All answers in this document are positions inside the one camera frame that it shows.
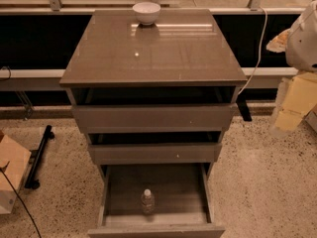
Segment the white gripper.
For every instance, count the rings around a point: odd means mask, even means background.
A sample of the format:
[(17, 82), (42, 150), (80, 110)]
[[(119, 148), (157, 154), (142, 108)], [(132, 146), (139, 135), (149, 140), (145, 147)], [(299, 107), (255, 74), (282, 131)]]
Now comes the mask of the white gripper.
[[(279, 33), (268, 42), (266, 49), (274, 53), (283, 53), (286, 50), (288, 34), (288, 29)], [(275, 138), (288, 136), (302, 122), (300, 116), (307, 115), (316, 105), (317, 74), (304, 72), (294, 76), (282, 102), (282, 109), (291, 113), (275, 108), (270, 117), (269, 133)]]

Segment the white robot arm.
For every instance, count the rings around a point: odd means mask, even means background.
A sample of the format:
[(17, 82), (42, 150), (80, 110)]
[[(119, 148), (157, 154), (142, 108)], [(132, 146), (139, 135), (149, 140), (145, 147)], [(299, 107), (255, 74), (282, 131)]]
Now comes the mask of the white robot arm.
[(287, 64), (298, 70), (278, 86), (269, 132), (279, 138), (293, 132), (317, 104), (317, 0), (289, 29), (269, 41), (266, 49), (285, 53)]

